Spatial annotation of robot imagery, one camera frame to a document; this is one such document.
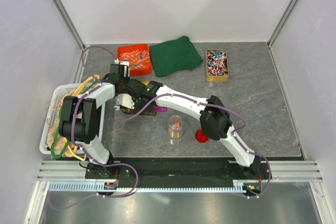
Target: small box of colorful items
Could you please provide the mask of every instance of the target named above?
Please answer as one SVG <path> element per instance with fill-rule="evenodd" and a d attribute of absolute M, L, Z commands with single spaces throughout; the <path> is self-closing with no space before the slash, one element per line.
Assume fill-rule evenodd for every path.
<path fill-rule="evenodd" d="M 119 47 L 117 50 L 120 61 L 130 62 L 131 76 L 144 76 L 152 72 L 152 64 L 147 44 Z"/>
<path fill-rule="evenodd" d="M 227 81 L 229 78 L 229 65 L 226 50 L 207 49 L 205 53 L 206 80 Z"/>

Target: dark green towel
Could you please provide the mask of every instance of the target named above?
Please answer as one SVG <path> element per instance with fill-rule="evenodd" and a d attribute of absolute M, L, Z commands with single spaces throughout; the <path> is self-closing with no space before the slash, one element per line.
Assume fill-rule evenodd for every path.
<path fill-rule="evenodd" d="M 150 55 L 158 77 L 182 69 L 193 70 L 203 61 L 187 36 L 150 46 Z"/>

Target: orange bin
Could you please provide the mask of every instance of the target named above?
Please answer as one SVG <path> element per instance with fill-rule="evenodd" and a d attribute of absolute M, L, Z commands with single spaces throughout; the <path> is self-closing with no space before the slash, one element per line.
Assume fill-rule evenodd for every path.
<path fill-rule="evenodd" d="M 130 62 L 131 76 L 145 76 L 152 73 L 152 64 L 147 44 L 118 47 L 118 59 Z"/>

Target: gray tabletop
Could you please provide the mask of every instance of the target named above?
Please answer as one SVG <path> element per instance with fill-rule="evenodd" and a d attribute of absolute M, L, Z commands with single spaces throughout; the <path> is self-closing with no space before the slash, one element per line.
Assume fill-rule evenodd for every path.
<path fill-rule="evenodd" d="M 105 45 L 116 53 L 122 45 Z M 192 71 L 181 70 L 167 77 L 151 75 L 135 77 L 155 80 L 171 89 L 196 97 L 215 95 L 224 106 L 238 112 L 247 120 L 247 127 L 239 132 L 254 151 L 266 156 L 300 156 L 284 97 L 265 42 L 195 43 L 198 53 L 205 58 L 206 49 L 226 49 L 230 68 L 227 82 L 207 82 L 205 62 Z M 109 72 L 113 57 L 102 49 L 90 49 L 86 64 L 103 77 Z M 83 73 L 82 81 L 88 77 Z M 169 109 L 155 117 L 138 116 L 124 123 L 114 118 L 128 115 L 113 110 L 113 101 L 106 104 L 102 142 L 115 157 L 190 157 L 231 156 L 219 142 L 209 140 L 201 144 L 195 140 L 200 123 L 179 111 Z M 184 121 L 184 135 L 172 140 L 168 133 L 168 120 L 180 115 Z M 231 116 L 234 126 L 241 125 Z"/>

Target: yellow box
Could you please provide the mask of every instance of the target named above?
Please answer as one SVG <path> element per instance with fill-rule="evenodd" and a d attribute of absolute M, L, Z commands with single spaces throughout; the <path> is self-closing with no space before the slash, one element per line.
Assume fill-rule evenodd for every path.
<path fill-rule="evenodd" d="M 210 51 L 222 51 L 224 52 L 224 55 L 226 56 L 226 61 L 227 61 L 227 76 L 212 76 L 208 74 L 208 53 Z M 207 49 L 205 51 L 205 74 L 206 74 L 206 80 L 207 81 L 227 81 L 227 79 L 230 76 L 230 71 L 229 71 L 229 60 L 227 57 L 227 52 L 225 49 Z"/>

